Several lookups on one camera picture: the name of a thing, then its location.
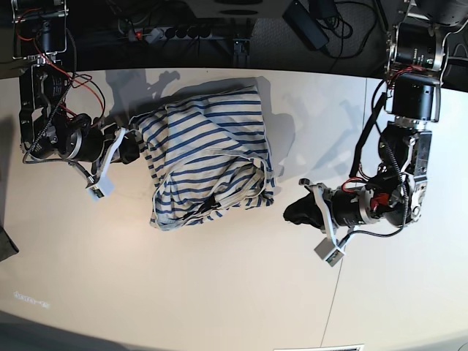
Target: striped shirt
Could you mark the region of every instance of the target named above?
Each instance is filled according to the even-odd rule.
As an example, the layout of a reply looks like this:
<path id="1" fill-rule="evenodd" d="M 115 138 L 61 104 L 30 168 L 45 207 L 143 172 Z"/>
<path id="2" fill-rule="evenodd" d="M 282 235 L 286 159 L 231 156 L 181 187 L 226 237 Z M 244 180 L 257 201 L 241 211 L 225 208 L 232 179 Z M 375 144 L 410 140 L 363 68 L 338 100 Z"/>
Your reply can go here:
<path id="1" fill-rule="evenodd" d="M 173 230 L 231 207 L 273 204 L 273 170 L 257 88 L 193 97 L 135 116 L 156 188 L 151 225 Z"/>

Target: white table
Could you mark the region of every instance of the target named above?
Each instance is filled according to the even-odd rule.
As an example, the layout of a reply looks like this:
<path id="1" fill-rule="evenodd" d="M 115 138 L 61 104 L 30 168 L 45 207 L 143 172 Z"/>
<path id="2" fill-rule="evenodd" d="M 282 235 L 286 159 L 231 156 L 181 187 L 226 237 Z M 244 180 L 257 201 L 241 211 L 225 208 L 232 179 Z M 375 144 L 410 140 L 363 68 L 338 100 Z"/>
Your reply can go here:
<path id="1" fill-rule="evenodd" d="M 347 179 L 354 145 L 369 115 L 365 101 L 368 105 L 375 82 L 222 69 L 92 75 L 114 115 L 125 115 L 128 109 L 150 110 L 155 101 L 181 89 L 185 91 L 180 95 L 201 94 L 257 84 L 278 174 L 275 205 L 230 211 L 225 218 L 202 226 L 159 232 L 148 224 L 154 187 L 144 159 L 113 165 L 110 177 L 115 192 L 93 203 L 83 179 L 71 167 L 21 163 L 18 80 L 2 80 L 0 120 L 11 118 L 15 125 L 4 226 L 20 254 L 0 263 L 0 310 L 140 347 L 253 351 L 320 346 L 339 267 L 328 267 L 314 253 L 323 239 L 320 231 L 288 224 L 282 213 L 306 195 L 297 185 L 299 178 L 329 186 Z M 442 329 L 435 322 L 425 329 L 422 326 L 429 321 L 420 320 L 427 303 L 434 318 L 455 313 L 455 301 L 434 308 L 437 293 L 459 298 L 468 287 L 466 274 L 459 275 L 468 255 L 463 250 L 455 254 L 459 245 L 452 242 L 467 240 L 463 224 L 457 224 L 467 206 L 449 190 L 457 184 L 452 189 L 466 195 L 459 185 L 466 166 L 463 156 L 457 155 L 463 139 L 455 143 L 448 131 L 453 121 L 458 123 L 456 128 L 466 125 L 462 111 L 468 102 L 461 97 L 443 95 L 442 123 L 434 137 L 430 190 L 421 223 L 390 240 L 353 239 L 323 346 L 367 343 L 370 350 L 390 350 L 462 327 L 458 324 L 462 313 L 459 319 L 444 321 Z M 456 100 L 459 108 L 455 119 L 449 116 L 449 99 Z M 91 116 L 99 110 L 85 89 L 72 91 L 67 103 L 72 110 Z M 462 128 L 456 132 L 461 135 Z M 368 148 L 363 156 L 367 167 L 376 162 L 375 136 Z M 457 164 L 448 165 L 450 158 L 458 160 Z M 442 200 L 450 201 L 442 205 Z M 381 224 L 372 229 L 390 228 Z M 418 261 L 413 263 L 415 254 Z M 429 263 L 431 270 L 424 270 Z M 455 271 L 447 273 L 446 269 Z M 421 288 L 423 279 L 427 284 L 440 284 L 437 293 Z M 15 292 L 45 301 L 50 308 L 19 301 Z M 412 303 L 415 295 L 419 301 Z M 456 303 L 457 311 L 460 306 L 468 308 L 466 301 Z M 403 312 L 397 310 L 409 304 L 412 308 L 402 321 Z M 408 325 L 415 323 L 421 330 L 411 333 Z"/>

